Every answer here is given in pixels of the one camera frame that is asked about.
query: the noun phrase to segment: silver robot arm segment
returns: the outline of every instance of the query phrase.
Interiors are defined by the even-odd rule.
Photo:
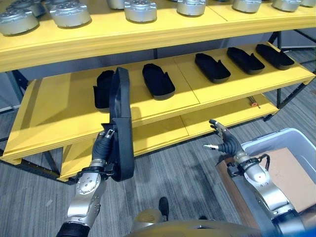
[[[76,194],[68,209],[67,217],[57,237],[87,237],[100,211],[100,198],[111,174],[104,168],[110,153],[114,131],[100,132],[93,145],[92,161],[84,168],[76,184]]]

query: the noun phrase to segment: person's foot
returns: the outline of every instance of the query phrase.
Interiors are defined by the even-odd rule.
[[[208,220],[208,218],[206,216],[202,215],[199,217],[199,220]]]
[[[160,198],[159,211],[162,213],[163,220],[168,221],[169,220],[169,202],[166,197]]]

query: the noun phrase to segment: yellow shelving unit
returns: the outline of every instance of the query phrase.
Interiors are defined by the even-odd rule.
[[[208,120],[219,120],[225,126],[274,114],[278,109],[262,94],[254,98],[260,108],[251,107],[247,98],[195,111],[181,116],[153,122],[133,128],[134,155],[138,156],[178,142],[212,132]],[[59,180],[69,177],[89,166],[93,139],[64,148],[63,164]]]
[[[255,51],[254,44],[240,48],[246,52]],[[226,125],[232,125],[274,113],[276,108],[271,104],[266,110],[264,108],[245,110],[244,108],[249,107],[245,104],[247,99],[241,100],[243,101],[241,107],[238,103],[234,103],[247,96],[272,89],[299,82],[308,83],[314,78],[313,73],[297,63],[286,71],[275,69],[256,53],[266,67],[262,73],[250,76],[226,56],[226,50],[205,52],[216,60],[221,59],[232,73],[229,80],[223,84],[213,84],[203,75],[194,63],[195,54],[120,65],[129,71],[136,155],[194,137],[193,131],[196,127],[198,136],[202,132],[199,126],[209,132],[208,125],[201,122],[211,117],[220,118]],[[169,73],[176,87],[173,97],[164,101],[156,101],[151,97],[142,76],[143,66],[147,63],[155,63]],[[95,109],[92,87],[102,71],[115,70],[116,67],[68,73],[32,81],[21,103],[1,159],[19,164],[24,156],[94,139],[102,130],[101,123],[109,121],[109,114]],[[267,104],[267,100],[261,96],[258,100],[259,104]],[[217,108],[214,106],[224,107],[219,107],[219,110],[212,115]],[[184,130],[180,129],[163,137],[160,137],[159,133],[159,138],[156,139],[155,129],[166,127],[167,131],[174,131],[174,127],[170,129],[166,124],[169,123],[168,119],[179,118],[179,116],[185,123],[188,134],[183,135]],[[155,129],[149,129],[147,126],[153,126]]]
[[[0,12],[13,0],[0,2]],[[104,0],[81,0],[92,22],[74,29],[58,28],[49,13],[40,26],[24,35],[0,35],[0,72],[14,69],[131,52],[206,40],[316,26],[315,8],[300,6],[282,12],[263,2],[259,11],[246,14],[232,10],[231,2],[209,0],[202,16],[186,17],[176,12],[176,2],[155,1],[158,18],[149,24],[125,19],[124,11],[111,10]]]

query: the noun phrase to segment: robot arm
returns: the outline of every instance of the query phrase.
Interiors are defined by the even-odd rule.
[[[86,237],[100,211],[100,197],[109,174],[104,169],[111,151],[112,129],[100,132],[92,149],[90,166],[79,172],[76,194],[57,237]]]
[[[223,138],[224,143],[221,145],[209,144],[204,147],[234,156],[234,161],[238,164],[239,173],[244,176],[246,185],[282,234],[304,230],[294,206],[272,182],[267,169],[259,165],[261,160],[250,158],[242,149],[237,138],[222,124],[215,120],[210,120],[210,124]]]
[[[117,182],[134,173],[128,71],[118,68],[110,92],[110,123],[103,123],[89,167],[77,174],[76,194],[57,237],[87,237],[100,211],[109,177]]]

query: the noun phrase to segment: yellow wooden board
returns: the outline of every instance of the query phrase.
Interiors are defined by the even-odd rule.
[[[0,11],[11,1],[1,2]],[[211,5],[202,16],[186,17],[176,12],[176,2],[157,0],[158,19],[148,24],[136,24],[127,21],[122,10],[109,9],[105,0],[82,2],[88,5],[91,14],[89,25],[61,29],[47,13],[39,18],[40,26],[32,32],[13,37],[0,35],[0,72],[92,56],[316,26],[314,8],[300,7],[297,12],[283,13],[269,7],[257,17]],[[233,20],[227,20],[227,15],[232,15]]]
[[[251,107],[247,98],[235,100],[223,105],[181,115],[182,121],[190,136],[210,132],[209,120],[215,119],[225,126],[232,126],[247,120],[255,119],[266,114],[274,114],[277,108],[262,94],[255,95],[259,107]]]
[[[254,51],[255,45],[241,47]],[[211,83],[194,63],[195,54],[122,65],[129,70],[130,103],[133,127],[205,109],[257,93],[294,83],[308,82],[315,76],[302,66],[280,71],[264,61],[258,75],[243,73],[226,56],[226,49],[207,52],[221,59],[232,73],[223,84]],[[152,99],[142,76],[146,63],[155,63],[168,71],[175,87],[173,97]],[[4,155],[11,161],[24,156],[95,138],[109,114],[94,108],[92,86],[104,70],[116,66],[53,76],[31,82],[13,125]]]
[[[234,64],[227,56],[226,48],[204,52],[217,61],[221,60],[231,72],[228,81],[222,84],[213,84],[207,79],[195,64],[195,53],[174,57],[174,60],[200,103],[212,105],[233,101],[290,84],[309,82],[315,77],[313,73],[298,63],[295,63],[288,70],[278,70],[256,53],[255,47],[256,44],[238,46],[238,48],[249,54],[254,52],[255,56],[265,65],[265,69],[256,75],[248,75]]]
[[[244,21],[244,20],[255,20],[255,19],[267,19],[274,18],[276,21],[282,18],[298,18],[304,16],[315,16],[315,7],[304,7],[299,6],[295,12],[280,11],[272,7],[272,1],[264,1],[261,3],[259,10],[256,13],[243,13],[232,9],[233,0],[220,2],[217,0],[209,0],[208,7],[215,11],[217,14],[222,16],[227,21]]]
[[[152,147],[186,136],[188,133],[179,116],[133,128],[134,154],[137,156],[146,153]],[[93,141],[94,139],[89,139],[64,147],[61,180],[74,176],[82,168],[89,166]]]
[[[260,109],[250,107],[248,99],[244,98],[182,115],[181,118],[178,116],[133,128],[134,154],[141,155],[209,133],[213,130],[209,126],[209,119],[231,126],[278,111],[263,95],[256,95],[255,99]],[[87,140],[64,148],[60,180],[66,181],[90,164],[92,144],[93,141]]]
[[[171,98],[156,101],[142,76],[146,63],[161,66],[173,81],[176,92]],[[122,65],[129,70],[130,103],[133,126],[155,119],[159,114],[198,103],[172,58]],[[94,107],[93,85],[104,70],[100,68],[68,73],[32,81],[17,114],[2,159],[23,156],[94,138],[109,122],[109,114]]]

